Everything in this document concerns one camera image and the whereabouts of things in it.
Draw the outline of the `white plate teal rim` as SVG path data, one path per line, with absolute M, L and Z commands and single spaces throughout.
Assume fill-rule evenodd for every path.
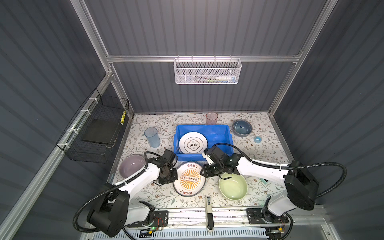
M 179 150 L 185 155 L 202 154 L 207 147 L 208 140 L 198 132 L 186 133 L 179 140 Z

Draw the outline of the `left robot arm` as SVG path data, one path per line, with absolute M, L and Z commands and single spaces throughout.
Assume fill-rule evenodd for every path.
M 149 184 L 166 185 L 178 179 L 175 165 L 178 157 L 170 150 L 162 155 L 145 152 L 144 163 L 129 167 L 130 175 L 115 184 L 106 183 L 102 194 L 90 201 L 87 222 L 93 231 L 109 237 L 116 236 L 125 226 L 132 223 L 150 224 L 154 218 L 154 207 L 140 201 L 130 206 L 130 201 Z

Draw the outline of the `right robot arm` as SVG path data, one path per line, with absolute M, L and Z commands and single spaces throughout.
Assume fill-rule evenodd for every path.
M 285 187 L 267 198 L 261 210 L 267 222 L 296 208 L 311 211 L 315 207 L 319 182 L 299 162 L 291 165 L 273 164 L 252 160 L 244 153 L 229 156 L 218 146 L 205 149 L 202 156 L 207 163 L 201 174 L 206 178 L 219 176 L 222 180 L 228 180 L 234 175 L 252 176 Z

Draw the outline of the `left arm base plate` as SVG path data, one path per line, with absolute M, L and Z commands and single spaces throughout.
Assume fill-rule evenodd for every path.
M 169 220 L 169 211 L 154 211 L 142 222 L 134 222 L 126 225 L 128 228 L 166 227 Z

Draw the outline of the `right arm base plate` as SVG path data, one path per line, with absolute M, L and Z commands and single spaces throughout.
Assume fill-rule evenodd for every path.
M 275 216 L 270 212 L 263 212 L 262 208 L 248 208 L 246 209 L 246 215 L 249 224 L 287 224 L 290 222 L 288 216 L 283 214 L 282 216 Z

